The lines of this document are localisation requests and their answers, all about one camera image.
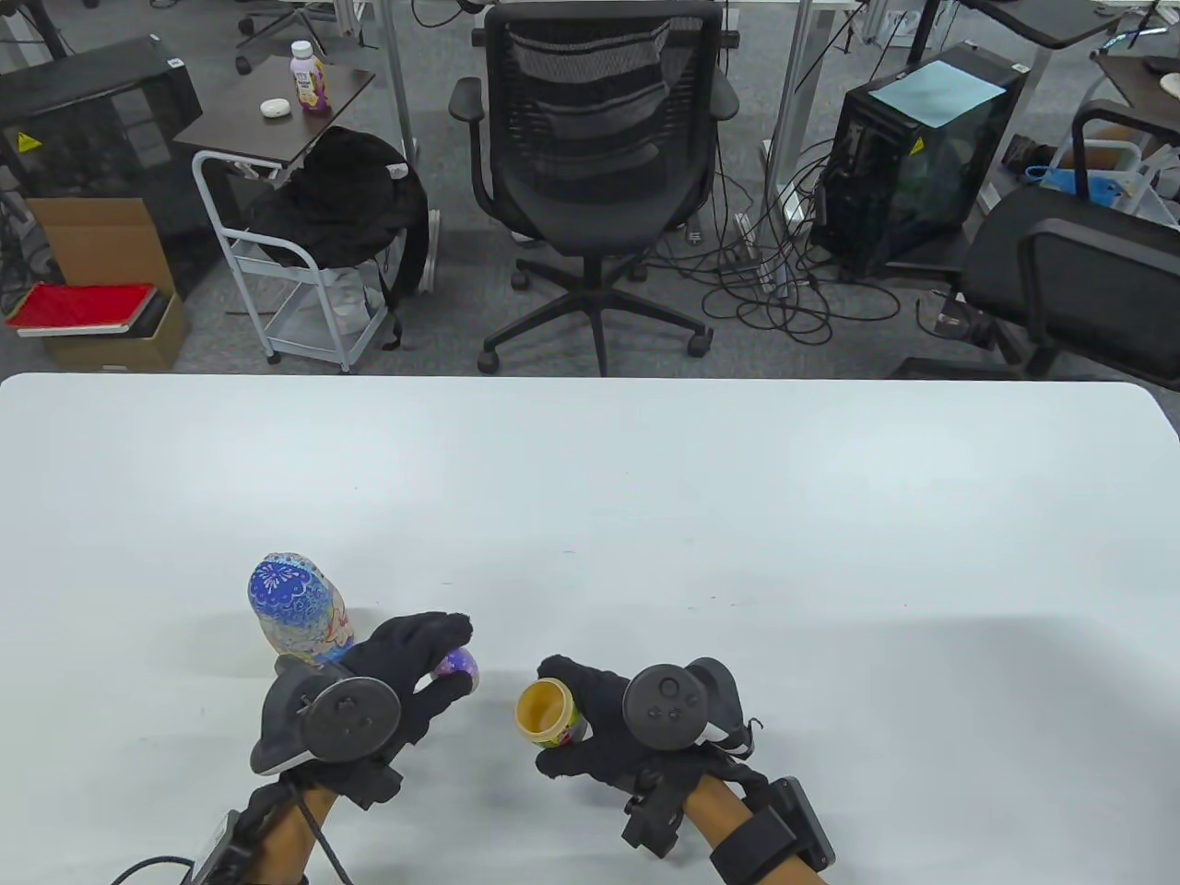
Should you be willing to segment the person's left hand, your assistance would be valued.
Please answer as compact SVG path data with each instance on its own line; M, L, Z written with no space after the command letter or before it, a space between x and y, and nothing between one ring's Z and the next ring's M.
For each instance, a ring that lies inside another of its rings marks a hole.
M392 617L371 638L354 645L342 666L358 676L379 678L396 691L402 707L399 726L375 754L349 763L303 763L291 775L294 784L345 796L361 809L396 796L402 784L392 766L396 754L421 741L434 719L476 690L476 681L465 671L439 676L422 690L418 683L450 653L467 645L472 632L467 614L427 611Z

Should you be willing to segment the person's right hand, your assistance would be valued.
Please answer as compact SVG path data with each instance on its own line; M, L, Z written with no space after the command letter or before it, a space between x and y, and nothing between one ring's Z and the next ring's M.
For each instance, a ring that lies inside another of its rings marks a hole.
M537 674L572 691L590 730L577 743L542 750L538 769L549 778L586 774L625 793L622 837L632 848L666 858L678 841L688 796L707 776L743 791L768 784L750 771L753 725L733 673L716 658L658 663L624 678L551 655Z

